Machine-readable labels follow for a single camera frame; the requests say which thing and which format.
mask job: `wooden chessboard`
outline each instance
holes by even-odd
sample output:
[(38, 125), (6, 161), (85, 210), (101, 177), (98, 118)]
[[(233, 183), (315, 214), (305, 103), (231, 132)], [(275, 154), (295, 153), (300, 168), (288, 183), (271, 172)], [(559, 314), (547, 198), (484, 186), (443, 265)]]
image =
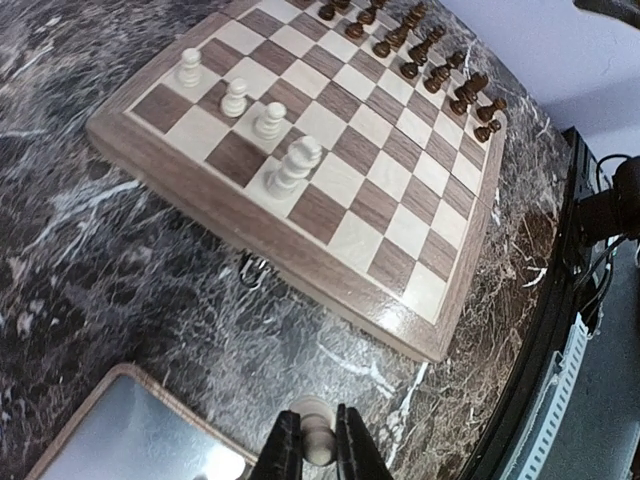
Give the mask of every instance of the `wooden chessboard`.
[[(300, 290), (415, 359), (440, 360), (458, 321), (497, 186), (503, 129), (476, 141), (475, 108), (456, 116), (421, 76), (404, 78), (408, 42), (372, 52), (398, 26), (384, 12), (365, 35), (346, 25), (364, 3), (326, 22), (321, 3), (237, 0), (154, 58), (88, 124), (95, 145), (232, 244), (270, 260)], [(202, 55), (200, 83), (176, 78), (181, 52)], [(429, 54), (426, 71), (443, 58)], [(248, 83), (237, 119), (219, 103), (227, 82)], [(489, 100), (480, 94), (480, 103)], [(252, 125), (273, 101), (280, 135)], [(265, 190), (295, 139), (313, 136), (323, 160), (294, 193)]]

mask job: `wall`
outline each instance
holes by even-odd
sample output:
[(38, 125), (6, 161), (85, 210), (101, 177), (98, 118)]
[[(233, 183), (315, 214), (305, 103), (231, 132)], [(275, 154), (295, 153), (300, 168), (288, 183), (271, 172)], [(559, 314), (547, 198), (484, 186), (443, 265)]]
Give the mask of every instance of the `wall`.
[(557, 127), (575, 125), (598, 157), (640, 155), (639, 30), (570, 0), (442, 1)]

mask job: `cable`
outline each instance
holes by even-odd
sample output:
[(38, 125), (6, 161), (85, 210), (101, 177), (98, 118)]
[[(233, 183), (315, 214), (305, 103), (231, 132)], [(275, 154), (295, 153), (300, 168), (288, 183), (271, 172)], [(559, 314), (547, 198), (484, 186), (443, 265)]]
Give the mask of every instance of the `cable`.
[(596, 261), (593, 262), (593, 264), (589, 267), (589, 270), (587, 270), (586, 273), (582, 277), (580, 277), (580, 280), (576, 282), (575, 286), (573, 287), (574, 291), (584, 287), (586, 283), (589, 281), (589, 279), (591, 278), (591, 275), (593, 275), (593, 272), (596, 271), (596, 268), (598, 268), (598, 266), (602, 263), (602, 261), (605, 258), (608, 258), (611, 252), (613, 252), (613, 250), (622, 242), (624, 242), (626, 239), (627, 237), (625, 235), (620, 235), (611, 245), (609, 245), (605, 249), (605, 251), (600, 254), (600, 256), (596, 259)]
[[(602, 164), (604, 162), (608, 162), (609, 160), (613, 160), (614, 158), (624, 158), (625, 160), (629, 160), (632, 157), (631, 155), (625, 155), (624, 153), (614, 153), (613, 155), (607, 155), (606, 157), (598, 160), (598, 162), (596, 163), (596, 183), (598, 185), (598, 193), (602, 191), (602, 184), (600, 182), (600, 176), (602, 175)], [(609, 188), (611, 188), (611, 181), (608, 178), (606, 178), (606, 180)]]

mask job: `black marble surface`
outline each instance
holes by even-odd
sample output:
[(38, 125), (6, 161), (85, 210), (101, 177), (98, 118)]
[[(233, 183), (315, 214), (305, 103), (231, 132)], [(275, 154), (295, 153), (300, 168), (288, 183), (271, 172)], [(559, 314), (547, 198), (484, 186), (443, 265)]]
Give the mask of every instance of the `black marble surface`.
[(239, 252), (89, 145), (96, 107), (224, 3), (0, 3), (0, 479), (24, 478), (122, 361), (253, 451), (279, 410), (313, 393), (360, 409), (396, 478), (455, 478), (535, 307), (568, 149), (482, 42), (429, 3), (423, 32), (443, 23), (440, 53), (469, 47), (467, 68), (507, 98), (510, 126), (450, 358), (412, 362), (275, 277), (245, 290)]

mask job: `white chess piece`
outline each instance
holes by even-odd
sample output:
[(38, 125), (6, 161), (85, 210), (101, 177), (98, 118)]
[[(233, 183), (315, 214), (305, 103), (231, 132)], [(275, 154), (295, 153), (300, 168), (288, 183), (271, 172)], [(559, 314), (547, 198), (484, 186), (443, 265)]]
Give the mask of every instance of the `white chess piece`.
[(291, 142), (280, 167), (267, 179), (267, 191), (277, 199), (286, 198), (321, 157), (322, 147), (315, 138), (306, 136)]
[(263, 140), (273, 140), (278, 136), (282, 119), (287, 114), (287, 107), (280, 102), (267, 105), (253, 127), (253, 133)]
[(236, 118), (247, 109), (247, 82), (244, 78), (234, 78), (227, 87), (227, 93), (220, 102), (220, 109), (227, 117)]
[(187, 88), (195, 87), (200, 83), (200, 51), (195, 48), (187, 48), (182, 52), (182, 61), (178, 68), (178, 80)]

